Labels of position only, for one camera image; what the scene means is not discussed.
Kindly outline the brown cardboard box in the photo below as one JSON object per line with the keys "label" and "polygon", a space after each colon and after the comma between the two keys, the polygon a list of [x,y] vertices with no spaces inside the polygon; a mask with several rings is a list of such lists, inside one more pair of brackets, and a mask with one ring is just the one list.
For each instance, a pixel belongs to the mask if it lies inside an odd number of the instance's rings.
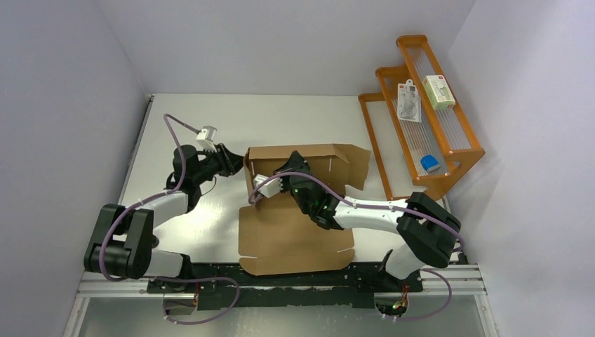
{"label": "brown cardboard box", "polygon": [[[351,144],[250,147],[243,167],[247,190],[257,174],[272,176],[297,150],[314,177],[344,194],[350,185],[362,190],[370,150]],[[239,211],[239,264],[255,276],[340,270],[355,256],[351,230],[325,230],[303,214],[288,194],[263,198]]]}

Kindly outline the orange wooden tiered rack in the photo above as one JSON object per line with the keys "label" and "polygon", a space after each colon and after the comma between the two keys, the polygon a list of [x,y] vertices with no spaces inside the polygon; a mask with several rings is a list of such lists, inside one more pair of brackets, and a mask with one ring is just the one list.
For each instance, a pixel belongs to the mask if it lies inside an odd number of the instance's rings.
{"label": "orange wooden tiered rack", "polygon": [[[375,75],[380,84],[378,93],[362,93],[358,96],[368,137],[375,155],[382,187],[386,198],[399,199],[395,185],[389,181],[389,164],[381,155],[380,137],[377,136],[370,118],[368,104],[382,103],[390,117],[390,125],[398,139],[397,150],[403,155],[407,169],[406,185],[424,188],[433,199],[444,197],[484,156],[479,143],[459,102],[454,108],[433,110],[422,81],[427,75],[440,74],[445,78],[428,39],[425,35],[403,35],[396,40],[403,56],[403,64],[379,67]],[[397,88],[412,79],[421,102],[421,122],[401,121],[397,117]],[[431,154],[442,167],[427,173],[420,160]]]}

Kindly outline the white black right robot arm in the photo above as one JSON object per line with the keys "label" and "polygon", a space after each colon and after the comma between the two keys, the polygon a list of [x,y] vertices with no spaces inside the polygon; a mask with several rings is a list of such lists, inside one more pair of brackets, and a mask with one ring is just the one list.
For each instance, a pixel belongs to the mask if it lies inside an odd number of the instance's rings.
{"label": "white black right robot arm", "polygon": [[396,201],[343,197],[315,178],[306,159],[293,151],[274,175],[300,211],[325,230],[363,228],[398,234],[403,244],[382,260],[379,283],[397,290],[414,271],[428,265],[445,268],[461,240],[460,221],[423,192]]}

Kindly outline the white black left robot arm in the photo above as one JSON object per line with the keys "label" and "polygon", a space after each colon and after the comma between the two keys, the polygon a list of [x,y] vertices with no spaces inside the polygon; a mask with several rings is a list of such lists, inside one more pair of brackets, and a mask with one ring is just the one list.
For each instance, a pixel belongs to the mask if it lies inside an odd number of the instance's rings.
{"label": "white black left robot arm", "polygon": [[133,205],[104,205],[83,257],[85,271],[115,279],[166,278],[175,291],[194,283],[189,256],[156,247],[154,228],[192,211],[203,195],[201,185],[229,177],[243,167],[243,156],[223,144],[211,150],[183,145],[174,151],[166,188]]}

